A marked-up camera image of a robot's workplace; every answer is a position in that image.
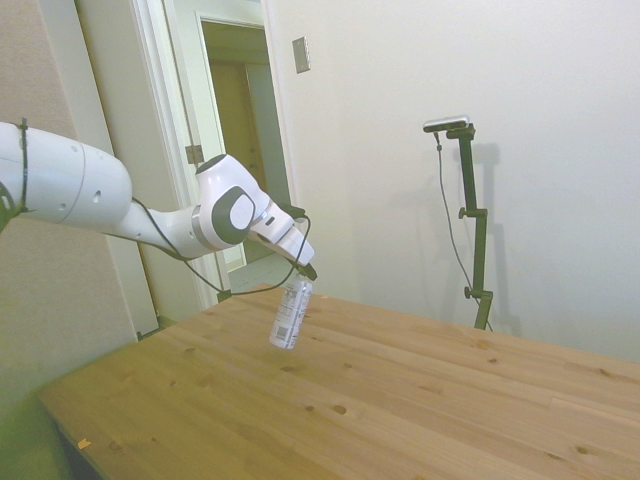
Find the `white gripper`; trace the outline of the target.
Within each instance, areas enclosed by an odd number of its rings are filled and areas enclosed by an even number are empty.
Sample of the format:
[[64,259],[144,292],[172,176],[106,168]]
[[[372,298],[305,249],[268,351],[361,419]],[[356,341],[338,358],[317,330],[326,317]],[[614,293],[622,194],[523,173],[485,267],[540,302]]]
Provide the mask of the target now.
[[315,255],[315,251],[304,238],[304,234],[300,231],[297,224],[294,224],[284,236],[275,243],[269,242],[266,236],[259,234],[255,229],[251,231],[251,239],[286,259],[295,261],[298,264],[298,272],[310,281],[317,279],[318,274],[310,264]]

